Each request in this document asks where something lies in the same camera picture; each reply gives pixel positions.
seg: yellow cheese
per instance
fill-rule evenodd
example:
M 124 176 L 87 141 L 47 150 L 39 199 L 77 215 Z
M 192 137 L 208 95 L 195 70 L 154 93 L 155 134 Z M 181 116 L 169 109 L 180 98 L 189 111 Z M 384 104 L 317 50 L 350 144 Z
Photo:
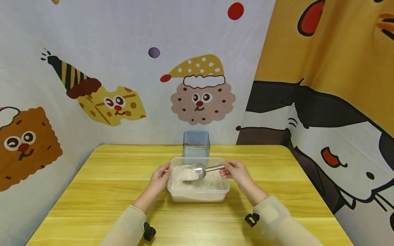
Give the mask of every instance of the yellow cheese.
M 123 86 L 118 86 L 114 92 L 108 92 L 101 86 L 97 92 L 80 96 L 77 100 L 92 120 L 109 126 L 120 125 L 121 119 L 139 120 L 146 117 L 138 94 Z

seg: purple dot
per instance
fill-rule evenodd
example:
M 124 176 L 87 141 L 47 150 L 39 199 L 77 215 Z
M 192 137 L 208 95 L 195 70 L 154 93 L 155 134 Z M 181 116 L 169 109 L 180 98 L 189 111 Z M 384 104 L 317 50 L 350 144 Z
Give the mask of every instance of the purple dot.
M 160 50 L 156 47 L 152 47 L 149 49 L 148 55 L 152 58 L 158 58 L 160 56 Z

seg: cartoon cheese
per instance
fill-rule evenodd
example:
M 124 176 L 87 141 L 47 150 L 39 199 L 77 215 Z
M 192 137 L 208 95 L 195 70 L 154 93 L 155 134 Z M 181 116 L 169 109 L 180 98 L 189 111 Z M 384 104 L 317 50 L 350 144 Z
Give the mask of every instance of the cartoon cheese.
M 144 106 L 138 94 L 122 86 L 114 92 L 107 91 L 98 79 L 90 78 L 57 56 L 44 55 L 41 60 L 53 66 L 66 94 L 77 99 L 85 113 L 97 122 L 118 126 L 122 119 L 139 120 L 146 117 Z

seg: yellow table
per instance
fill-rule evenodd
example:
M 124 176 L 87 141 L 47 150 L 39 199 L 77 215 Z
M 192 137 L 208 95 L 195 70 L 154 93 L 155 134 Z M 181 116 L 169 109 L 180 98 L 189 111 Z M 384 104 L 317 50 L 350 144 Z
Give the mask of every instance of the yellow table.
M 158 165 L 182 156 L 181 146 L 96 148 L 28 246 L 97 246 L 148 184 Z M 283 146 L 212 146 L 212 157 L 247 165 L 252 177 L 325 246 L 352 245 L 290 151 Z M 148 214 L 157 231 L 140 245 L 273 245 L 244 221 L 252 207 L 230 181 L 223 203 L 173 203 L 165 190 Z

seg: plastic container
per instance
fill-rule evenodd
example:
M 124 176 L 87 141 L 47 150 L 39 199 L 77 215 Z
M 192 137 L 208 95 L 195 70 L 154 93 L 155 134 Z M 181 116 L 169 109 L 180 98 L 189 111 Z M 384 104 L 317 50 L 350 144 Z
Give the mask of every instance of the plastic container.
M 217 166 L 224 161 L 219 157 L 175 157 L 171 161 L 171 168 L 185 164 L 202 163 L 206 167 Z M 224 190 L 172 190 L 172 174 L 167 183 L 167 189 L 171 193 L 174 202 L 223 202 L 230 191 L 230 182 L 223 179 Z
M 183 133 L 184 157 L 209 157 L 210 147 L 207 131 L 186 131 Z

